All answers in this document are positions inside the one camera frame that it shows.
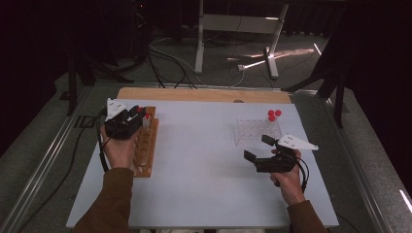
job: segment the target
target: transparent tray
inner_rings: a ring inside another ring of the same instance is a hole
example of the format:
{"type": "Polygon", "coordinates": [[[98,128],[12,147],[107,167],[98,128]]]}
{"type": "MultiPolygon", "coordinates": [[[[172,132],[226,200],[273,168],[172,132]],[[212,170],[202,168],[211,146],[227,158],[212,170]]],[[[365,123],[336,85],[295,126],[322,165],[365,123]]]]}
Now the transparent tray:
{"type": "Polygon", "coordinates": [[[263,134],[280,139],[282,131],[278,120],[238,118],[234,128],[235,145],[239,147],[261,144],[261,135],[263,134]]]}

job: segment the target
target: hand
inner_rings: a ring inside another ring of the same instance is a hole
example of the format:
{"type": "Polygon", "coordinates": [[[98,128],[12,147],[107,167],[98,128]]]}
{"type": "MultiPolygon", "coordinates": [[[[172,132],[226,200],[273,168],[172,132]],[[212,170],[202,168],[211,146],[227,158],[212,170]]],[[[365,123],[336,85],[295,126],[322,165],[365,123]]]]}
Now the hand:
{"type": "Polygon", "coordinates": [[[134,170],[133,158],[135,153],[135,144],[138,142],[140,128],[127,140],[111,139],[106,135],[104,125],[100,127],[100,133],[103,136],[104,152],[109,159],[112,168],[128,168],[134,170]]]}
{"type": "MultiPolygon", "coordinates": [[[[296,157],[300,158],[299,150],[294,150],[296,157]]],[[[281,187],[282,197],[286,203],[291,206],[305,201],[302,188],[300,187],[299,167],[294,165],[292,170],[288,173],[272,173],[270,180],[274,183],[279,183],[281,187]]]]}

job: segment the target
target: jacket sleeve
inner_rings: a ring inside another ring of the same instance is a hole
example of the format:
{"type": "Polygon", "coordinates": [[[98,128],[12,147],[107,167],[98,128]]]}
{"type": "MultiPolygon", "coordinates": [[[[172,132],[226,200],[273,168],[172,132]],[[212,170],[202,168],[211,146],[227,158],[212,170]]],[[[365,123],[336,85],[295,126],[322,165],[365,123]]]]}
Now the jacket sleeve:
{"type": "Polygon", "coordinates": [[[288,213],[294,233],[327,233],[310,201],[289,206],[288,213]]]}
{"type": "Polygon", "coordinates": [[[103,188],[74,232],[129,232],[131,187],[133,172],[114,168],[104,175],[103,188]]]}

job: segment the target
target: white table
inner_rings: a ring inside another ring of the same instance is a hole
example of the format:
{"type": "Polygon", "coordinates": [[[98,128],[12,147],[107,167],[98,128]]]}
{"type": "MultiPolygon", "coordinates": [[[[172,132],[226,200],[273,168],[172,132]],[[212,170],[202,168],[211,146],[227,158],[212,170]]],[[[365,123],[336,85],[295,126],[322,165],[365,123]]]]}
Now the white table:
{"type": "MultiPolygon", "coordinates": [[[[236,119],[264,117],[280,109],[283,133],[307,140],[293,104],[121,100],[129,107],[156,106],[159,127],[152,177],[135,179],[131,228],[276,228],[289,225],[286,204],[268,174],[256,172],[235,147],[236,119]]],[[[270,147],[248,148],[259,157],[270,147]]],[[[310,150],[305,192],[326,226],[338,225],[325,184],[310,150]]],[[[103,170],[95,152],[67,221],[73,227],[97,197],[103,170]]]]}

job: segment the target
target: table leg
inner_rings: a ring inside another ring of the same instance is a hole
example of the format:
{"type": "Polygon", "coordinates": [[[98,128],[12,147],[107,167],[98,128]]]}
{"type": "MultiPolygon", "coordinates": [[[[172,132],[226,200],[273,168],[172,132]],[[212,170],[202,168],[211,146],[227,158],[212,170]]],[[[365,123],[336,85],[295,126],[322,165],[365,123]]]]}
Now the table leg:
{"type": "Polygon", "coordinates": [[[286,12],[288,11],[288,4],[283,5],[282,7],[282,11],[281,14],[279,15],[279,23],[276,23],[276,27],[275,27],[275,32],[273,33],[273,41],[272,41],[272,45],[270,46],[270,48],[266,48],[266,53],[265,53],[265,57],[266,57],[266,63],[267,66],[269,67],[269,72],[270,72],[270,77],[272,79],[277,79],[279,78],[279,73],[278,73],[278,69],[276,67],[276,62],[275,62],[275,48],[276,45],[278,44],[278,40],[279,40],[279,36],[281,35],[282,32],[282,27],[285,21],[285,15],[286,12]]]}
{"type": "Polygon", "coordinates": [[[202,74],[203,66],[203,0],[199,3],[199,36],[197,38],[197,53],[196,53],[196,63],[194,65],[194,73],[197,75],[202,74]]]}

